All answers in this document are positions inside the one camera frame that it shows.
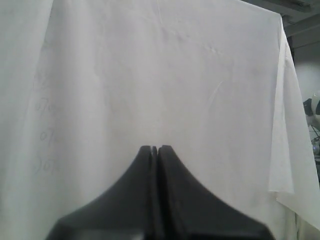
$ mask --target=white sheet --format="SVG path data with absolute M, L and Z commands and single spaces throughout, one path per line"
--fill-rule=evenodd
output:
M 163 144 L 277 240 L 296 239 L 295 213 L 320 229 L 280 15 L 238 0 L 2 2 L 0 239 L 44 239 Z

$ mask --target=white cloth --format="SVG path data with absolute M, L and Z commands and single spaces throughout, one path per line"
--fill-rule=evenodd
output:
M 44 239 L 142 145 L 172 145 L 277 240 L 297 239 L 295 213 L 320 229 L 279 14 L 238 0 L 2 2 L 0 239 Z

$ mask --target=wall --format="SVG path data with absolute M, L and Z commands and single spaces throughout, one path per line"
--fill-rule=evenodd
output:
M 293 36 L 295 70 L 302 99 L 320 90 L 320 27 Z M 310 129 L 311 138 L 316 134 Z

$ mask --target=white backdrop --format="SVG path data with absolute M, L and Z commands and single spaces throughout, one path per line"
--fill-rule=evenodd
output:
M 0 3 L 0 239 L 42 240 L 142 145 L 296 239 L 320 191 L 280 15 L 238 0 Z

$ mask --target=ceiling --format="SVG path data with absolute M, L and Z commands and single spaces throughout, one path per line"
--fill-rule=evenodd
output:
M 243 0 L 281 14 L 287 37 L 311 29 L 320 31 L 320 0 Z

